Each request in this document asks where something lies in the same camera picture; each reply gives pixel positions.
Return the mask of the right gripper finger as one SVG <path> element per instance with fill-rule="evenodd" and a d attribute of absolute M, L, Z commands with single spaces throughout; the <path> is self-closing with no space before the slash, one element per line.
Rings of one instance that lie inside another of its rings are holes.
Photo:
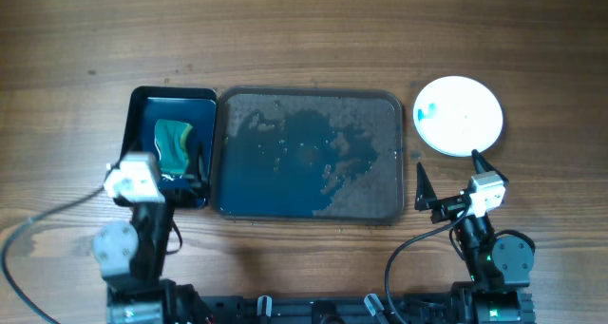
<path fill-rule="evenodd" d="M 491 165 L 477 149 L 472 150 L 471 159 L 477 174 L 495 172 L 501 178 L 504 184 L 509 184 L 509 179 L 493 165 Z"/>
<path fill-rule="evenodd" d="M 432 209 L 437 202 L 437 196 L 431 185 L 424 166 L 418 162 L 416 165 L 417 182 L 414 208 L 418 211 Z"/>

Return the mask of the green yellow scrubbing sponge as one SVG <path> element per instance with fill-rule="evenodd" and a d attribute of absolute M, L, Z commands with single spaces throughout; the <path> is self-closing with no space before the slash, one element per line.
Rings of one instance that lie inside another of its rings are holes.
<path fill-rule="evenodd" d="M 161 172 L 183 175 L 190 162 L 188 138 L 193 126 L 189 123 L 160 119 L 154 127 L 155 146 Z"/>

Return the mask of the white plate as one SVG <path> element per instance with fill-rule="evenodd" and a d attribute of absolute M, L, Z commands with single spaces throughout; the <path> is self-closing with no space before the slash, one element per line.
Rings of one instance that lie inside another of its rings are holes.
<path fill-rule="evenodd" d="M 417 95 L 414 127 L 425 143 L 452 157 L 483 152 L 501 136 L 504 114 L 494 93 L 464 76 L 436 79 Z"/>

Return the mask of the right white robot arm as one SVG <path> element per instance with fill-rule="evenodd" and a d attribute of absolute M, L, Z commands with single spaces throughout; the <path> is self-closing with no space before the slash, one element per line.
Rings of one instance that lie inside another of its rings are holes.
<path fill-rule="evenodd" d="M 458 195 L 440 199 L 420 163 L 414 208 L 430 211 L 433 223 L 449 222 L 450 243 L 465 262 L 469 282 L 455 282 L 444 295 L 424 296 L 423 323 L 534 323 L 530 285 L 536 245 L 516 230 L 496 231 L 489 212 L 504 203 L 508 178 L 476 150 L 475 174 Z"/>

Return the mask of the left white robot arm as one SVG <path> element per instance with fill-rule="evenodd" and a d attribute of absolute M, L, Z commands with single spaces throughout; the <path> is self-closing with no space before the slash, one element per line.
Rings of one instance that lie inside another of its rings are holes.
<path fill-rule="evenodd" d="M 191 284 L 162 278 L 174 222 L 173 195 L 159 188 L 156 156 L 134 142 L 110 167 L 107 195 L 131 209 L 129 221 L 105 225 L 92 251 L 107 286 L 108 323 L 212 323 L 213 312 Z"/>

